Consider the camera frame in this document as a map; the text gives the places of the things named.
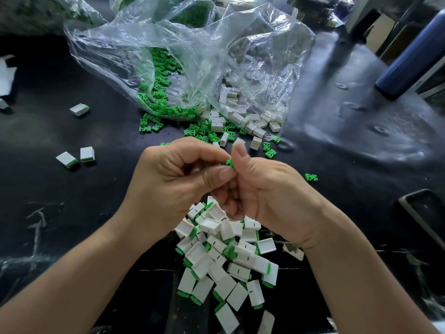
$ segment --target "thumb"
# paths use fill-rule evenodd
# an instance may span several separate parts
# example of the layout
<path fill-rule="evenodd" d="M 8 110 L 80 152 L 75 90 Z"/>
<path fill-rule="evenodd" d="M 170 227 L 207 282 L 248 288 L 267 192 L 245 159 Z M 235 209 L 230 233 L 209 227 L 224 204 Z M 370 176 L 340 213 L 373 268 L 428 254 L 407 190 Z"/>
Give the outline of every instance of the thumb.
<path fill-rule="evenodd" d="M 236 143 L 232 146 L 232 162 L 237 173 L 248 182 L 256 181 L 263 177 L 256 158 L 249 156 L 246 146 L 243 143 Z"/>
<path fill-rule="evenodd" d="M 202 197 L 235 177 L 236 172 L 231 167 L 217 165 L 192 173 L 186 177 L 186 180 L 191 184 L 194 193 Z"/>

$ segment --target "blue bottle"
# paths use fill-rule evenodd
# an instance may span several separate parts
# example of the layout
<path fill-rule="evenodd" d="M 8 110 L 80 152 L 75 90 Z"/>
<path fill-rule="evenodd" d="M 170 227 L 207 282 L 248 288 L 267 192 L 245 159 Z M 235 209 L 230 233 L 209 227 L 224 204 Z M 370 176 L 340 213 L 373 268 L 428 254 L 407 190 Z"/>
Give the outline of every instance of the blue bottle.
<path fill-rule="evenodd" d="M 395 100 L 445 55 L 445 9 L 441 10 L 386 69 L 375 87 Z"/>

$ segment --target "plastic wrap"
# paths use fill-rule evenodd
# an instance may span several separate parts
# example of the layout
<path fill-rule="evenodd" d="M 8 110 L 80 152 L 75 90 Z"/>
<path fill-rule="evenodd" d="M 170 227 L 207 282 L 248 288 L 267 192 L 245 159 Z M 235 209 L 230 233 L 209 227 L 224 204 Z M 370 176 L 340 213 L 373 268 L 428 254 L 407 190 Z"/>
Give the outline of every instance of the plastic wrap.
<path fill-rule="evenodd" d="M 95 26 L 106 22 L 84 0 L 0 0 L 0 35 L 63 35 L 68 19 Z"/>
<path fill-rule="evenodd" d="M 270 3 L 244 11 L 233 11 L 229 6 L 216 22 L 213 19 L 220 15 L 211 3 L 213 7 L 204 11 L 205 27 L 174 22 L 198 1 L 211 3 L 134 0 L 103 26 L 83 30 L 71 23 L 65 28 L 71 53 L 81 65 L 105 77 L 151 114 L 137 93 L 140 83 L 148 90 L 153 86 L 150 48 L 159 47 L 167 49 L 183 70 L 183 75 L 169 76 L 173 82 L 167 88 L 168 104 L 184 105 L 185 94 L 191 106 L 209 102 L 219 108 L 224 75 L 242 89 L 240 100 L 249 111 L 279 108 L 284 118 L 284 104 L 309 56 L 314 33 Z"/>

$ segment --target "fingernail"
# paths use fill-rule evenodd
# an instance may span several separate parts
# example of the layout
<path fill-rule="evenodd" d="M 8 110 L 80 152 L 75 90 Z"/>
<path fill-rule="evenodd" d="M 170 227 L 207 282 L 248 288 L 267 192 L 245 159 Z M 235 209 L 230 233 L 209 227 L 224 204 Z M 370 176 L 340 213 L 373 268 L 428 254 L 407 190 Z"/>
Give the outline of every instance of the fingernail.
<path fill-rule="evenodd" d="M 241 157 L 245 158 L 248 157 L 248 151 L 246 149 L 246 146 L 242 143 L 240 143 L 240 145 L 238 146 L 238 153 Z"/>
<path fill-rule="evenodd" d="M 219 179 L 222 182 L 228 182 L 229 180 L 231 180 L 232 178 L 235 177 L 234 174 L 235 174 L 235 172 L 233 171 L 233 169 L 231 167 L 225 167 L 220 170 Z"/>

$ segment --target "scratched black surface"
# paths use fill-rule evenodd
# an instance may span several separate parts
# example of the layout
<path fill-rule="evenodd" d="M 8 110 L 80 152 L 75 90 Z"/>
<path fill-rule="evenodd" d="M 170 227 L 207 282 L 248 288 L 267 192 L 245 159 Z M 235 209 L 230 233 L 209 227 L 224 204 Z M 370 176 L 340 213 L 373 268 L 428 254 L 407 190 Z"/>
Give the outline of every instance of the scratched black surface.
<path fill-rule="evenodd" d="M 4 303 L 112 216 L 142 150 L 181 137 L 182 128 L 172 123 L 159 134 L 140 135 L 142 112 L 77 65 L 62 38 L 2 43 L 0 55 L 16 54 L 8 63 L 18 66 L 7 98 L 13 109 L 0 114 Z M 357 223 L 428 317 L 443 319 L 435 303 L 444 295 L 444 255 L 395 202 L 422 188 L 443 195 L 444 118 L 415 95 L 397 102 L 380 96 L 373 84 L 384 69 L 365 47 L 337 33 L 319 33 L 275 159 L 318 174 L 317 190 Z M 88 104 L 91 112 L 74 117 L 68 108 L 77 103 Z M 78 155 L 89 145 L 97 155 L 92 166 L 67 170 L 54 158 L 63 151 Z M 266 231 L 261 236 L 267 237 Z M 198 307 L 174 293 L 183 269 L 173 250 L 176 242 L 171 235 L 140 258 L 95 332 L 220 331 L 214 299 Z M 331 331 L 307 260 L 299 262 L 281 246 L 266 255 L 282 268 L 276 288 L 264 290 L 265 308 L 276 317 L 274 333 Z M 261 314 L 246 302 L 238 313 L 239 332 L 256 333 Z"/>

